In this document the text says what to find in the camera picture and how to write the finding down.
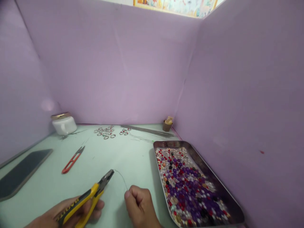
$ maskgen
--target bead tray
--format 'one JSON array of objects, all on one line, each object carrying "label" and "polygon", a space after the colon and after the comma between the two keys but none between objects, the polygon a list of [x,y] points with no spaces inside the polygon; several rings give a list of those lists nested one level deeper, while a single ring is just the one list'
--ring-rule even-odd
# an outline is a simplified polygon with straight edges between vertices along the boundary
[{"label": "bead tray", "polygon": [[241,207],[188,142],[156,141],[153,147],[169,214],[179,227],[245,222]]}]

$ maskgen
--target hand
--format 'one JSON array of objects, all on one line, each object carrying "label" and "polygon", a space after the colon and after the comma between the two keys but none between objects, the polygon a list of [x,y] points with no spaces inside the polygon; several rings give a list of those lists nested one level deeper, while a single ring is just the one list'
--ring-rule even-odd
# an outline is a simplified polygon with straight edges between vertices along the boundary
[{"label": "hand", "polygon": [[148,189],[132,185],[124,199],[134,228],[161,228]]},{"label": "hand", "polygon": [[[62,213],[64,209],[69,207],[72,202],[74,202],[77,197],[66,199],[56,206],[52,207],[50,210],[45,212],[42,216],[39,216],[35,220],[33,220],[30,224],[28,224],[25,228],[58,228],[58,223],[56,222],[56,218],[58,215]],[[87,214],[91,208],[92,201],[88,200],[81,208],[76,211],[72,215],[72,217],[62,226],[63,228],[73,228],[80,217],[83,214]],[[94,211],[90,217],[90,220],[98,220],[101,216],[101,210],[105,206],[105,203],[99,200],[94,208]]]}]

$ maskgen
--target light green table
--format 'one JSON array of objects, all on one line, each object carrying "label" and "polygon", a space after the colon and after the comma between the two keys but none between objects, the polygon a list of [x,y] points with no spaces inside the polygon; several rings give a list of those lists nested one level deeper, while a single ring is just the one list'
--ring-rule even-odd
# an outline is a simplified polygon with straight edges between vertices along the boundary
[{"label": "light green table", "polygon": [[[87,227],[132,227],[124,203],[124,193],[131,185],[148,188],[151,192],[156,214],[161,224],[177,227],[169,215],[158,166],[153,152],[153,141],[178,140],[132,130],[132,135],[145,140],[138,141],[131,135],[119,135],[122,127],[115,125],[116,137],[104,140],[94,130],[108,125],[79,126],[77,131],[85,130],[66,139],[56,133],[47,137],[20,157],[0,170],[0,178],[8,173],[29,153],[43,149],[53,149],[52,154],[39,167],[28,182],[12,198],[0,202],[0,227],[24,227],[60,201],[83,194],[98,182],[110,169],[116,172],[106,186],[101,199],[105,202],[100,220]],[[161,124],[138,125],[152,130],[162,130]],[[67,174],[62,169],[73,154],[85,145],[85,149]]]}]

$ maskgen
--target glass jar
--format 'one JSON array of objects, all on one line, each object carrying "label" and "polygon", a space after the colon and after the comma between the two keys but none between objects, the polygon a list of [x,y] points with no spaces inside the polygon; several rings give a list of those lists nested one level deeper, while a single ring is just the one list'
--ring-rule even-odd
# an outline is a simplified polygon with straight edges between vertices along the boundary
[{"label": "glass jar", "polygon": [[51,118],[58,135],[68,135],[77,129],[75,120],[69,112],[52,115]]}]

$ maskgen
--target metal tray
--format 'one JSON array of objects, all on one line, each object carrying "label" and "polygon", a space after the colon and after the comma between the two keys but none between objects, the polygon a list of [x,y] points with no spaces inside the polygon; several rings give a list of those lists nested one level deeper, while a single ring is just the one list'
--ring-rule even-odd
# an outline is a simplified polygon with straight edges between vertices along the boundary
[{"label": "metal tray", "polygon": [[[157,149],[166,149],[166,148],[185,148],[187,150],[187,155],[190,161],[196,165],[197,168],[200,169],[200,171],[208,177],[208,181],[212,182],[216,189],[216,194],[221,198],[223,203],[226,205],[227,210],[230,214],[229,218],[229,225],[218,225],[218,226],[204,226],[204,227],[230,227],[230,226],[236,226],[236,225],[243,225],[245,223],[245,217],[244,213],[239,206],[239,204],[236,202],[236,200],[233,198],[233,196],[229,193],[227,188],[223,185],[223,183],[218,179],[218,177],[215,175],[215,173],[211,170],[211,168],[207,165],[207,163],[203,160],[203,158],[198,154],[198,152],[191,146],[190,143],[185,141],[156,141],[153,143],[154,151],[156,152]],[[160,175],[160,180],[162,182],[162,176],[160,171],[158,172]],[[163,187],[164,196],[167,202],[166,193]],[[171,215],[169,205],[167,203],[168,211],[175,222],[174,218]]]}]

